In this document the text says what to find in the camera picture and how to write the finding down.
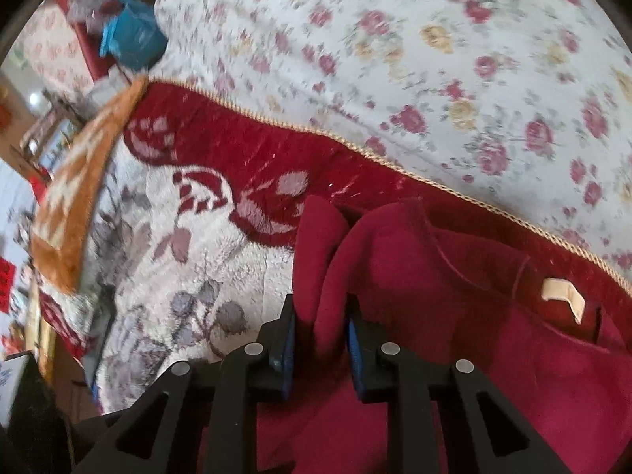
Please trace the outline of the red and white plush blanket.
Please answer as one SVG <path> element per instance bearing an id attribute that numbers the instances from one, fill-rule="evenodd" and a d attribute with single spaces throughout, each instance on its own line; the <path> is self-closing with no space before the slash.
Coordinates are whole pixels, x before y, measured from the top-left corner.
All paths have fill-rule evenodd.
<path id="1" fill-rule="evenodd" d="M 129 406 L 177 359 L 223 357 L 280 313 L 310 196 L 349 217 L 417 199 L 442 228 L 549 267 L 587 261 L 631 300 L 630 280 L 581 242 L 368 147 L 149 80 L 111 150 L 77 290 L 62 293 L 35 269 L 43 314 L 103 410 Z"/>

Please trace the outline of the white floral quilt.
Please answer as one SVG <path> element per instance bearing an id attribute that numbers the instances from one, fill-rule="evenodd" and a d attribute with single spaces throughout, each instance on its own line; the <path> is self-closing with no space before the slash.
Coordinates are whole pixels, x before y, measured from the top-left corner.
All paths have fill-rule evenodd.
<path id="1" fill-rule="evenodd" d="M 596 0 L 155 0 L 155 74 L 631 273 L 631 51 Z"/>

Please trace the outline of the dark red small garment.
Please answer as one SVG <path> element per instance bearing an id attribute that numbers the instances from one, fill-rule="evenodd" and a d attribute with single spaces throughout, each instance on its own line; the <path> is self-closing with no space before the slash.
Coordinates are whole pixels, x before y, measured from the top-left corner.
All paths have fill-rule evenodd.
<path id="1" fill-rule="evenodd" d="M 419 200 L 352 222 L 312 196 L 300 220 L 292 293 L 297 377 L 257 422 L 264 471 L 382 473 L 387 413 L 359 403 L 344 352 L 348 295 L 421 358 L 467 358 L 575 473 L 608 473 L 631 440 L 631 301 L 602 271 L 567 269 L 515 246 L 451 231 Z"/>

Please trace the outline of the blue plastic bag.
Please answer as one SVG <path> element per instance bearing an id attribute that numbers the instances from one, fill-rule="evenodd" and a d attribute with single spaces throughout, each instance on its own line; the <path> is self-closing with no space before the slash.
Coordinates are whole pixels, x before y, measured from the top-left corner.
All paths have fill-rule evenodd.
<path id="1" fill-rule="evenodd" d="M 101 58 L 113 57 L 126 68 L 138 72 L 155 65 L 167 46 L 152 6 L 141 0 L 117 0 L 122 11 L 105 24 Z"/>

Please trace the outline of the orange checkered plush cloth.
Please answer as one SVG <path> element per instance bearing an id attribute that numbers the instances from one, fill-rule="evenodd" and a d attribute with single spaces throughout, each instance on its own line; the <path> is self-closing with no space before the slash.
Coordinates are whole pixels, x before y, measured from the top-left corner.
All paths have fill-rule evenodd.
<path id="1" fill-rule="evenodd" d="M 30 231 L 33 264 L 62 293 L 77 290 L 84 244 L 111 150 L 148 83 L 146 75 L 137 77 L 80 131 L 35 213 Z"/>

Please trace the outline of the clear plastic bag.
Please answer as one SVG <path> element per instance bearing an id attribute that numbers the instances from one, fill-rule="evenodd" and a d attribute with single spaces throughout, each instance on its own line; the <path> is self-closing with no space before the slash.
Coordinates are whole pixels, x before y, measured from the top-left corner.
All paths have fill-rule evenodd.
<path id="1" fill-rule="evenodd" d="M 100 36 L 122 10 L 119 0 L 68 0 L 66 18 L 70 24 L 82 24 L 89 36 Z"/>

